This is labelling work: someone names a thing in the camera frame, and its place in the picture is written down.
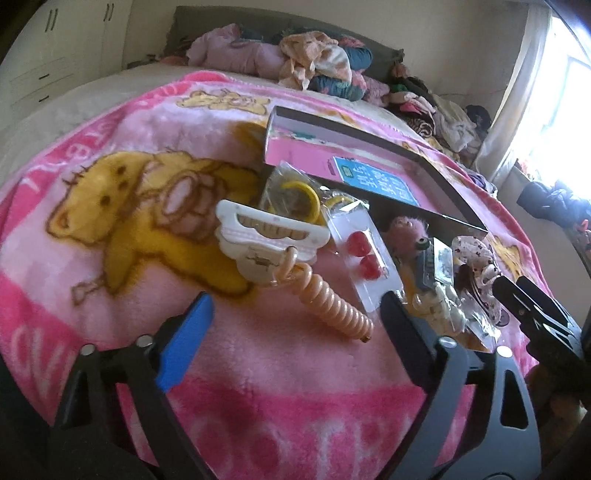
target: curtain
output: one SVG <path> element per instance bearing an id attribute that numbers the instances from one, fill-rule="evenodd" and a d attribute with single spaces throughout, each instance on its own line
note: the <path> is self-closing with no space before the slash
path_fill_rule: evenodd
<path id="1" fill-rule="evenodd" d="M 513 75 L 489 134 L 473 163 L 472 168 L 498 188 L 517 159 L 512 146 L 523 120 L 527 119 L 528 103 L 540 69 L 551 18 L 551 9 L 546 5 L 530 5 Z"/>

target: white mattress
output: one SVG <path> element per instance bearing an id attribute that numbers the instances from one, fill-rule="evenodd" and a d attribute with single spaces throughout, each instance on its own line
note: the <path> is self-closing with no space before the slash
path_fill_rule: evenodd
<path id="1" fill-rule="evenodd" d="M 79 86 L 44 105 L 28 118 L 0 132 L 0 185 L 5 183 L 12 172 L 79 125 L 126 100 L 178 80 L 195 70 L 198 69 L 160 63 L 144 65 Z M 226 75 L 243 82 L 283 88 L 269 80 L 233 73 Z M 352 103 L 316 92 L 305 94 L 344 106 L 365 117 L 391 125 L 411 138 L 422 140 L 404 121 L 383 108 L 364 101 Z"/>

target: red ball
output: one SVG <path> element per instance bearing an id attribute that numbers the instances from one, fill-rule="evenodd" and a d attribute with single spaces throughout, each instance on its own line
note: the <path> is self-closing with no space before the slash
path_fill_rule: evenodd
<path id="1" fill-rule="evenodd" d="M 365 232 L 357 230 L 349 235 L 347 252 L 354 257 L 364 257 L 371 252 L 371 244 Z"/>
<path id="2" fill-rule="evenodd" d="M 366 255 L 361 259 L 359 270 L 365 280 L 377 280 L 382 276 L 382 265 L 380 265 L 378 257 L 373 254 Z"/>

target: open box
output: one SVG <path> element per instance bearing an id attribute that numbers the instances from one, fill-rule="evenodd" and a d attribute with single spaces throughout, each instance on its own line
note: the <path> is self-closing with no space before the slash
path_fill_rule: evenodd
<path id="1" fill-rule="evenodd" d="M 429 235 L 447 245 L 459 235 L 482 239 L 488 233 L 426 158 L 354 127 L 275 107 L 267 126 L 263 176 L 282 161 L 331 189 L 367 200 L 380 231 L 393 218 L 410 216 L 426 221 Z"/>

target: gray headboard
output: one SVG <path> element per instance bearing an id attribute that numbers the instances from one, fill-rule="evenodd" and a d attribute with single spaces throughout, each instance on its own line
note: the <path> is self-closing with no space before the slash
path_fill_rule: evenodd
<path id="1" fill-rule="evenodd" d="M 283 30 L 298 27 L 351 35 L 364 42 L 374 54 L 374 60 L 366 74 L 381 81 L 388 78 L 394 59 L 398 59 L 403 54 L 402 50 L 394 50 L 374 40 L 357 35 L 355 32 L 312 18 L 260 8 L 179 6 L 174 12 L 174 21 L 168 32 L 164 55 L 174 54 L 182 39 L 193 40 L 214 28 L 224 27 L 231 23 L 250 28 L 263 35 L 266 40 Z"/>

